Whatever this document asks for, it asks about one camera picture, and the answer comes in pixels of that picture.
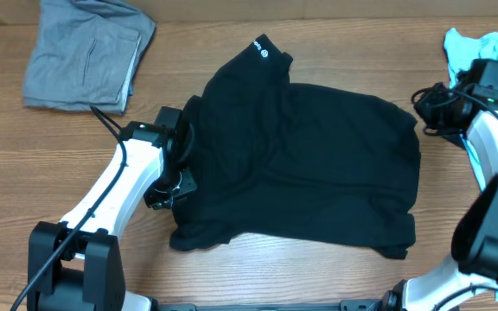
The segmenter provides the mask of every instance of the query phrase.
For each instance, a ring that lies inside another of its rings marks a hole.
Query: wooden table
[[[412,111],[411,94],[447,78],[444,33],[498,31],[498,18],[347,19],[163,23],[141,63],[121,124],[152,122],[161,105],[182,107],[216,70],[267,33],[295,61],[291,81],[365,92]],[[116,142],[89,113],[24,108],[22,76],[36,27],[0,27],[0,310],[26,283],[28,237],[79,202]],[[121,241],[129,290],[161,303],[199,305],[335,302],[381,297],[423,275],[450,250],[453,230],[478,195],[466,153],[417,126],[422,169],[412,209],[418,242],[405,261],[368,249],[244,234],[230,245],[181,253],[168,246],[169,211],[142,205]],[[81,262],[68,263],[81,267]],[[498,310],[492,295],[464,310]]]

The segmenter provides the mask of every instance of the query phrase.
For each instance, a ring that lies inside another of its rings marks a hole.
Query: black shirt
[[[290,84],[291,62],[261,35],[186,104],[198,189],[173,207],[170,246],[257,232],[405,258],[415,242],[416,120],[374,96]]]

